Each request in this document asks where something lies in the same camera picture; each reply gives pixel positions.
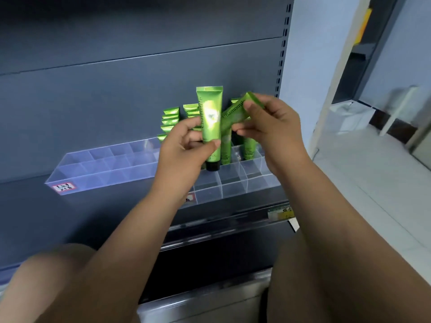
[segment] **black tube cap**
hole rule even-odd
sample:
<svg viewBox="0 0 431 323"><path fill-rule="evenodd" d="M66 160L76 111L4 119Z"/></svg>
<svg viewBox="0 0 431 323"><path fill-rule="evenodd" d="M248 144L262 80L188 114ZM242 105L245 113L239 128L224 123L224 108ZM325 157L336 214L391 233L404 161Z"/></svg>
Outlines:
<svg viewBox="0 0 431 323"><path fill-rule="evenodd" d="M220 170L220 161L218 162L205 162L208 171L218 171Z"/></svg>

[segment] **hand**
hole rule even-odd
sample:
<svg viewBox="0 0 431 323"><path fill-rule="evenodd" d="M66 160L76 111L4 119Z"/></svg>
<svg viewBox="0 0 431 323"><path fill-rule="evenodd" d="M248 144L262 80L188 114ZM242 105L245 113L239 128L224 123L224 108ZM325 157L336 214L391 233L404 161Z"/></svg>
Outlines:
<svg viewBox="0 0 431 323"><path fill-rule="evenodd" d="M280 179L289 166L310 160L302 141L299 115L278 98L255 95L265 109L245 101L244 108L251 119L233 124L232 130L262 145L268 168Z"/></svg>
<svg viewBox="0 0 431 323"><path fill-rule="evenodd" d="M200 117L178 122L162 142L152 191L166 202L180 207L196 182L205 160L218 149L220 140L202 144L202 132L190 130L200 125Z"/></svg>

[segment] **forearm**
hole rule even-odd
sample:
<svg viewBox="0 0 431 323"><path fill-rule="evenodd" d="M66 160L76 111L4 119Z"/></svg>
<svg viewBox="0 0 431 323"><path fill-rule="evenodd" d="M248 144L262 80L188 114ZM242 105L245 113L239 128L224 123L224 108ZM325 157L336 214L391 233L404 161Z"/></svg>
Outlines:
<svg viewBox="0 0 431 323"><path fill-rule="evenodd" d="M326 175L311 161L286 168L281 181L329 306L337 304L334 312L393 322L415 321L413 318L419 322L420 317L429 317L429 310L418 306L417 299L406 299L406 295L417 295L424 302L430 301L428 284L369 226Z"/></svg>
<svg viewBox="0 0 431 323"><path fill-rule="evenodd" d="M38 322L130 322L176 210L151 192Z"/></svg>

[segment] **white wall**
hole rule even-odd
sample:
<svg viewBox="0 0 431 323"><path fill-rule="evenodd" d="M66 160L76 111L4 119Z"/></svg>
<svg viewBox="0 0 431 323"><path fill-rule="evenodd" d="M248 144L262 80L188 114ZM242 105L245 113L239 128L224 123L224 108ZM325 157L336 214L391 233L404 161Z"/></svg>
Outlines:
<svg viewBox="0 0 431 323"><path fill-rule="evenodd" d="M299 113L307 148L361 3L364 0L295 0L280 99Z"/></svg>
<svg viewBox="0 0 431 323"><path fill-rule="evenodd" d="M391 113L400 89L420 89L400 119L415 126L431 112L431 0L406 0L360 100Z"/></svg>

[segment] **left hand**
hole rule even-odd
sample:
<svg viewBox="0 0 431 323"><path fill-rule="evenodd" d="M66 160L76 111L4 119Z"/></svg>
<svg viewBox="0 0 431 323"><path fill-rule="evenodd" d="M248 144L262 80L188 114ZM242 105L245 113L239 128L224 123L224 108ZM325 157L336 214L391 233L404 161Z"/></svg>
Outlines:
<svg viewBox="0 0 431 323"><path fill-rule="evenodd" d="M220 140L202 144L202 132L191 130L200 117L178 122L162 142L152 191L180 207L199 176L202 164L220 146Z"/></svg>

